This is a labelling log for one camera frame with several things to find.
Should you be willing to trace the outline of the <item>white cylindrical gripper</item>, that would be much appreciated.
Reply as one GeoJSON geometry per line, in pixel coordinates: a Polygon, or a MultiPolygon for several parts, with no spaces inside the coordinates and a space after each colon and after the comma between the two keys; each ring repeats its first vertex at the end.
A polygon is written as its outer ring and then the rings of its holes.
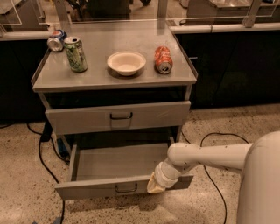
{"type": "Polygon", "coordinates": [[[147,184],[147,192],[151,194],[162,193],[165,188],[173,187],[181,172],[168,162],[160,162],[155,168],[155,172],[151,174],[147,184]]]}

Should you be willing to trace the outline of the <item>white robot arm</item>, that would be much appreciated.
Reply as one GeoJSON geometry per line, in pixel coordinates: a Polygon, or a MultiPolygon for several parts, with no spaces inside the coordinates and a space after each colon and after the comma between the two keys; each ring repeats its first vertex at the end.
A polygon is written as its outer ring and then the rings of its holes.
{"type": "Polygon", "coordinates": [[[254,143],[201,147],[174,143],[151,174],[148,193],[173,187],[197,165],[239,172],[237,224],[280,224],[280,132],[254,143]]]}

